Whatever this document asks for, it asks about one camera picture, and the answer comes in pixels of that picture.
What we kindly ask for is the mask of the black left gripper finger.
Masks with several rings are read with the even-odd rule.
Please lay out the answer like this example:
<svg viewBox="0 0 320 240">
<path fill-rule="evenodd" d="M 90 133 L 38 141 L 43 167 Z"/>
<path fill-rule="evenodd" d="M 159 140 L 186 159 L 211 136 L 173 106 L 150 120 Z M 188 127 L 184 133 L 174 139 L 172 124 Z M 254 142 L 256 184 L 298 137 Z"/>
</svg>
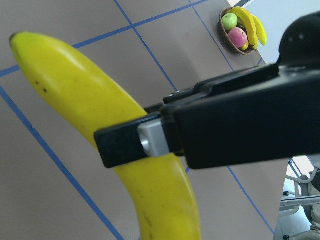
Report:
<svg viewBox="0 0 320 240">
<path fill-rule="evenodd" d="M 107 168 L 169 153 L 195 170 L 317 154 L 320 64 L 271 64 L 205 80 L 94 138 Z"/>
</svg>

